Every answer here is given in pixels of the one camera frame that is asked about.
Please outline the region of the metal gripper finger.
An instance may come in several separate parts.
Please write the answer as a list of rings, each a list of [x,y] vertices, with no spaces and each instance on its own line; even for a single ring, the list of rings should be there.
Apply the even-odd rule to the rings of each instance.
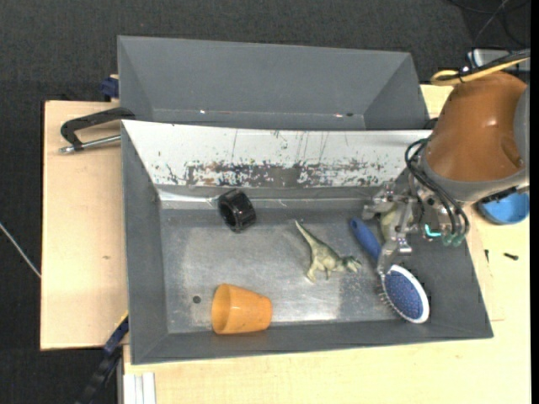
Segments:
[[[366,202],[361,212],[361,218],[371,220],[376,215],[385,214],[393,209],[397,201],[397,184],[384,183]]]
[[[376,271],[379,274],[386,274],[399,257],[411,254],[412,248],[405,237],[390,239],[382,244],[377,257]]]

